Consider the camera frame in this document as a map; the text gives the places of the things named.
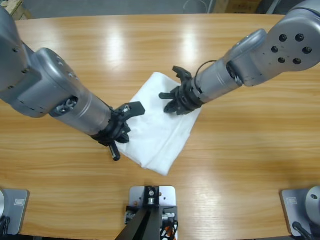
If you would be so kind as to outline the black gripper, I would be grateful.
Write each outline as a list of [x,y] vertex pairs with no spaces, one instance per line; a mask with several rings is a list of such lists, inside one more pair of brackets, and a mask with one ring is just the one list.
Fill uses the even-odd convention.
[[187,115],[202,107],[203,102],[196,96],[197,89],[192,82],[193,80],[186,80],[171,93],[159,94],[160,99],[171,100],[164,108],[166,114]]
[[128,133],[131,129],[127,124],[128,119],[124,115],[112,115],[107,127],[91,136],[101,145],[109,147],[114,161],[119,161],[121,158],[116,142],[127,144],[130,141]]

